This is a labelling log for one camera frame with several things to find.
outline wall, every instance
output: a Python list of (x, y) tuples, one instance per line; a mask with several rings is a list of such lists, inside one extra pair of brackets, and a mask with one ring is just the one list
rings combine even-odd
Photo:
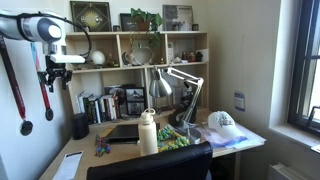
[[(132, 1), (110, 0), (112, 25), (120, 24), (119, 13), (129, 13), (130, 8), (140, 7), (152, 13), (162, 14), (163, 4), (192, 5), (194, 22), (200, 25), (200, 30), (207, 31), (206, 3), (207, 0), (161, 0), (161, 1)], [(69, 1), (64, 0), (14, 0), (1, 1), (0, 7), (12, 12), (35, 13), (40, 10), (51, 10), (71, 20)], [(66, 30), (72, 31), (66, 24)], [(70, 137), (70, 119), (72, 108), (68, 92), (60, 90), (60, 82), (56, 80), (54, 93), (49, 93), (54, 119), (48, 122), (45, 117), (45, 107), (35, 67), (32, 59), (30, 43), (26, 41), (5, 40), (10, 59), (15, 70), (16, 78), (26, 106), (27, 120), (34, 125), (29, 136), (19, 133), (21, 118), (9, 85), (2, 58), (0, 60), (0, 179), (38, 179), (48, 167), (57, 153)], [(36, 43), (41, 69), (45, 69), (41, 43)]]
[[(241, 153), (240, 179), (266, 179), (269, 164), (282, 162), (319, 179), (320, 156), (273, 134), (286, 121), (292, 53), (301, 1), (209, 1), (210, 107), (225, 110), (239, 123), (267, 139), (264, 146)], [(234, 91), (245, 94), (245, 112), (234, 108)]]

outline white water bottle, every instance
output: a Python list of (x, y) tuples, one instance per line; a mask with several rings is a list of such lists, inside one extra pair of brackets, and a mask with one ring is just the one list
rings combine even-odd
[(153, 121), (154, 114), (155, 110), (149, 108), (140, 117), (138, 129), (141, 156), (158, 153), (157, 128), (156, 123)]

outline baseball cap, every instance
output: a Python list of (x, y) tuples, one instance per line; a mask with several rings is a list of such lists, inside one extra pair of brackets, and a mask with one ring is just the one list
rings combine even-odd
[(215, 129), (225, 139), (245, 137), (236, 127), (232, 117), (225, 111), (213, 112), (208, 117), (209, 128)]

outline black chair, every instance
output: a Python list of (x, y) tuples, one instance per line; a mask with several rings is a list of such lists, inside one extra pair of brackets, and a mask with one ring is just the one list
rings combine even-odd
[(87, 179), (211, 179), (211, 160), (211, 145), (203, 142), (108, 165), (89, 167)]

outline laptop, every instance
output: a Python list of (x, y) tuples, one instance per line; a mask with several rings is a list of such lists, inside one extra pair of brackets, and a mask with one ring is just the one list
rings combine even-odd
[[(160, 123), (156, 123), (157, 132), (160, 129)], [(137, 144), (139, 140), (138, 124), (117, 125), (106, 136), (106, 142), (110, 144)]]

